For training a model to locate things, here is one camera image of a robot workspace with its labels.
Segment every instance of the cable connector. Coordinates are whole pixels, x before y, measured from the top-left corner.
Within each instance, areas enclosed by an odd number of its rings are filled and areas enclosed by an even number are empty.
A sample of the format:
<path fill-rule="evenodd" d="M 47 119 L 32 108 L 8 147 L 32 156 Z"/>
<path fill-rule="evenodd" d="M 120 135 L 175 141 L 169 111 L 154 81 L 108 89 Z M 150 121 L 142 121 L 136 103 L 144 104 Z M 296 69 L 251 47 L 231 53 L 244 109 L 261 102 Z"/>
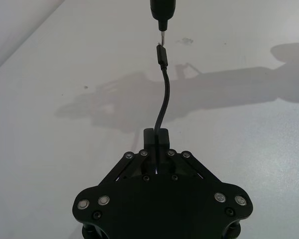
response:
<path fill-rule="evenodd" d="M 167 62 L 166 49 L 160 44 L 157 45 L 156 49 L 157 49 L 157 59 L 161 70 L 167 69 L 168 62 Z"/>

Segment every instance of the black cable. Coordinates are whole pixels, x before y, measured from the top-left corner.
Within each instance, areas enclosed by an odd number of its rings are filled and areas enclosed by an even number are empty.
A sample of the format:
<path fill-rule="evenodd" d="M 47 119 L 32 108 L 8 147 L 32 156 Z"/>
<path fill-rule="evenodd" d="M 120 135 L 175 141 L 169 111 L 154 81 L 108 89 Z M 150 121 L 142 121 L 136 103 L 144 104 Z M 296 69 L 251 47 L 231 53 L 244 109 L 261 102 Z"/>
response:
<path fill-rule="evenodd" d="M 166 109 L 168 106 L 168 101 L 169 101 L 169 94 L 170 94 L 170 86 L 169 86 L 169 78 L 167 74 L 167 56 L 166 56 L 166 50 L 162 45 L 157 46 L 157 58 L 158 58 L 158 63 L 160 65 L 161 71 L 163 73 L 163 78 L 164 78 L 164 85 L 165 85 L 165 94 L 164 94 L 164 100 L 163 104 L 161 105 L 155 127 L 154 127 L 154 133 L 155 135 L 158 135 L 158 131 L 160 129 L 161 123 L 163 122 Z"/>

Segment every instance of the black mounting plate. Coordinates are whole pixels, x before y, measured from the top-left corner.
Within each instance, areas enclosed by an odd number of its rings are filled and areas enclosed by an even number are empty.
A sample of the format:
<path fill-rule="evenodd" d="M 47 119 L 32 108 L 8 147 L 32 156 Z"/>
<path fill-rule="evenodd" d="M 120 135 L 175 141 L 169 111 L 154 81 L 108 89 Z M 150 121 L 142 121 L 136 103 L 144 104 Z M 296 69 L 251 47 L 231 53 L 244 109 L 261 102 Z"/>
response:
<path fill-rule="evenodd" d="M 145 150 L 138 154 L 125 153 L 99 186 L 76 197 L 72 211 L 84 225 L 85 239 L 231 239 L 239 235 L 239 221 L 253 210 L 248 194 L 221 182 L 190 152 L 169 149 L 168 131 L 161 133 L 156 142 L 145 139 Z M 216 193 L 226 200 L 217 201 Z M 104 195 L 110 200 L 100 205 Z M 246 205 L 239 205 L 237 196 Z M 89 201 L 83 210 L 78 208 L 81 200 Z"/>

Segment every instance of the stain on surface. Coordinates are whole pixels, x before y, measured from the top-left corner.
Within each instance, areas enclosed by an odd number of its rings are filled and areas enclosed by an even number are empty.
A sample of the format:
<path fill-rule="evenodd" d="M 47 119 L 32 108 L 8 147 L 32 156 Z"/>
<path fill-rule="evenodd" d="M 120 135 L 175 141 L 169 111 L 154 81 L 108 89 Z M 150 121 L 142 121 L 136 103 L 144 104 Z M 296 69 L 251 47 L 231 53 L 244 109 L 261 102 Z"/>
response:
<path fill-rule="evenodd" d="M 184 37 L 183 39 L 178 40 L 176 42 L 177 43 L 181 43 L 181 44 L 183 44 L 185 46 L 190 46 L 194 42 L 194 40 L 190 39 L 190 38 L 187 38 L 187 37 Z"/>

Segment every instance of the metal connector tip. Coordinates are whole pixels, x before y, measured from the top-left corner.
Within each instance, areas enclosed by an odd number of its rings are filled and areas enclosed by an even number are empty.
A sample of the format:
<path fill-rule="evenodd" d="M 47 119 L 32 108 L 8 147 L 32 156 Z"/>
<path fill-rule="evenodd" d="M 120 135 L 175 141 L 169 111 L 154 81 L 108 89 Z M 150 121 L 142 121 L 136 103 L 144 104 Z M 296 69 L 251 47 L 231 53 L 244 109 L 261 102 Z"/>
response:
<path fill-rule="evenodd" d="M 161 31 L 160 35 L 161 35 L 161 45 L 164 46 L 164 44 L 165 44 L 165 32 Z"/>

